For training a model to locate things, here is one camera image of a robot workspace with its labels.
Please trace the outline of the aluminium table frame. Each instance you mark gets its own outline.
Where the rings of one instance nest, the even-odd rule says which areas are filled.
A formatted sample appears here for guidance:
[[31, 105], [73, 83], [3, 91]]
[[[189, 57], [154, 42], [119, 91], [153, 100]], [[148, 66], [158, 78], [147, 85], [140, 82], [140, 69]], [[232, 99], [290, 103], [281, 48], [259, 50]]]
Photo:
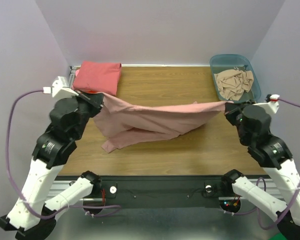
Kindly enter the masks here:
[[[118, 97], [142, 106], [182, 105], [218, 100], [208, 67], [122, 68]], [[238, 139], [237, 130], [218, 114], [202, 127], [171, 140], [143, 142], [106, 153], [105, 138], [89, 121], [77, 149], [52, 185], [55, 196], [85, 171], [102, 176], [222, 176], [236, 169], [251, 179], [265, 176]]]

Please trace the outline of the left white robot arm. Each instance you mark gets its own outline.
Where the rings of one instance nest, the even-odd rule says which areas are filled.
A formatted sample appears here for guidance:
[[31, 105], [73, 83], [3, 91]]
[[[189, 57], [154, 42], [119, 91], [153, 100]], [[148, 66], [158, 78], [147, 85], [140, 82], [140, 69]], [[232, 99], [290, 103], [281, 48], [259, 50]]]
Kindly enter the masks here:
[[18, 194], [12, 210], [0, 217], [0, 228], [14, 231], [17, 240], [45, 240], [57, 220], [80, 199], [101, 193], [101, 178], [86, 171], [68, 189], [47, 200], [59, 172], [77, 148], [89, 119], [103, 108], [102, 93], [78, 95], [58, 100], [49, 113], [50, 123], [37, 139], [30, 169], [22, 189], [11, 173], [8, 179]]

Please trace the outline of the green cloth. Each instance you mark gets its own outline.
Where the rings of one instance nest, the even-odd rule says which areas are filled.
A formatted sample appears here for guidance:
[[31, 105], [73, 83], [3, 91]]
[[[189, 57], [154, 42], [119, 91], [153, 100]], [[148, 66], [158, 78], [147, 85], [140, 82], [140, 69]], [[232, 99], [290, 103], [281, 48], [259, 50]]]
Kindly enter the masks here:
[[287, 240], [287, 239], [283, 234], [278, 233], [278, 234], [274, 235], [273, 237], [271, 237], [269, 240]]

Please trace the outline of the folded salmon pink shirt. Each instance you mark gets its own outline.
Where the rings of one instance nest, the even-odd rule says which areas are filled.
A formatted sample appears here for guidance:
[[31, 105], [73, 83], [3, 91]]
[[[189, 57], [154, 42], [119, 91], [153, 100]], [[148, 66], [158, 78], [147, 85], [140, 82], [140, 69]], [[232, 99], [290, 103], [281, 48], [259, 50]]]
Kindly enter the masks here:
[[121, 70], [121, 63], [84, 61], [75, 72], [72, 88], [85, 93], [95, 91], [115, 96]]

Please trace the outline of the folded red shirt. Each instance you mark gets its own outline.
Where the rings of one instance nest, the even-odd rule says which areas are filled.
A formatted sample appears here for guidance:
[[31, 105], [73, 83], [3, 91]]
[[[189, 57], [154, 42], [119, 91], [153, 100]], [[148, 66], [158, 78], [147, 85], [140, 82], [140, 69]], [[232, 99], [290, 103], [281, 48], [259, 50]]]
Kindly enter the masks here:
[[89, 91], [86, 91], [87, 94], [97, 94], [98, 92], [97, 91], [92, 91], [92, 90], [89, 90]]

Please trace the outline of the beige crumpled shirt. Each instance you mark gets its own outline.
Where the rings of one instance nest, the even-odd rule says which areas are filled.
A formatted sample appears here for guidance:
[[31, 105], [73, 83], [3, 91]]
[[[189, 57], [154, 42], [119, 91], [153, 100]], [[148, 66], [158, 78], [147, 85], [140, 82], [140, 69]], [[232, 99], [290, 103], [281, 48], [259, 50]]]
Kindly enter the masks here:
[[239, 101], [254, 83], [251, 70], [227, 69], [214, 75], [217, 92], [226, 100]]

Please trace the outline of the teal plastic bin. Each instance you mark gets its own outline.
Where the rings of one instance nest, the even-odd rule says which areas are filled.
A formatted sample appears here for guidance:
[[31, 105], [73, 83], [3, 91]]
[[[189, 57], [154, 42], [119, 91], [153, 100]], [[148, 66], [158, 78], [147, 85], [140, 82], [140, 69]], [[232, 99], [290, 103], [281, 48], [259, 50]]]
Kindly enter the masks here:
[[245, 92], [243, 94], [243, 96], [240, 98], [240, 100], [238, 100], [238, 101], [231, 100], [231, 101], [233, 101], [235, 103], [243, 103], [243, 102], [246, 102], [249, 100], [257, 102], [260, 99], [261, 90], [260, 90], [259, 83], [258, 83], [256, 74], [253, 70], [253, 67], [252, 67], [250, 61], [246, 57], [239, 55], [239, 54], [218, 54], [218, 55], [213, 56], [210, 59], [209, 64], [210, 64], [212, 79], [214, 82], [216, 93], [217, 93], [218, 98], [221, 101], [230, 101], [230, 100], [223, 98], [218, 93], [214, 74], [218, 74], [222, 71], [232, 70], [232, 69], [243, 70], [243, 71], [252, 71], [253, 76], [254, 76], [254, 82], [252, 84], [251, 90], [249, 92]]

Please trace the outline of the dusty pink t shirt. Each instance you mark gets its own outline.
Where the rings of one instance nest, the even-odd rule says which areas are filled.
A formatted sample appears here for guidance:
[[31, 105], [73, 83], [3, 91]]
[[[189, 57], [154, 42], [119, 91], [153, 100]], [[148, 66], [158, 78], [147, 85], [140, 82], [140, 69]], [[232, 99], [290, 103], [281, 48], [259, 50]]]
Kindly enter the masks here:
[[225, 112], [225, 102], [141, 106], [104, 94], [94, 123], [106, 142], [107, 153], [144, 142], [166, 141], [184, 135]]

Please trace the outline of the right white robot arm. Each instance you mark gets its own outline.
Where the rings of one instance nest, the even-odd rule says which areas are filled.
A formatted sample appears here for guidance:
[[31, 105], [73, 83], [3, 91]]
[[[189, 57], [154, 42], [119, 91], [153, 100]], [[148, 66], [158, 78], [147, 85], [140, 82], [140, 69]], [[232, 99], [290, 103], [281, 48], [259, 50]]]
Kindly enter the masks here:
[[272, 179], [283, 200], [252, 183], [243, 173], [231, 170], [221, 178], [220, 189], [247, 199], [267, 214], [287, 240], [300, 240], [300, 175], [286, 143], [270, 131], [279, 102], [225, 103], [225, 117], [238, 132], [239, 141]]

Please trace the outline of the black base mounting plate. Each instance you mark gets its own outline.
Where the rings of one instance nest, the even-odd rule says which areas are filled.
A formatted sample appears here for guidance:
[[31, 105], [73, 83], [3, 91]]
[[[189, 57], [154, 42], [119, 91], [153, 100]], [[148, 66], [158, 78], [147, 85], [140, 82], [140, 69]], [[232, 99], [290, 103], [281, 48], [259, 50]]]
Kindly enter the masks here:
[[101, 188], [85, 197], [123, 209], [219, 208], [220, 199], [232, 200], [220, 175], [102, 176]]

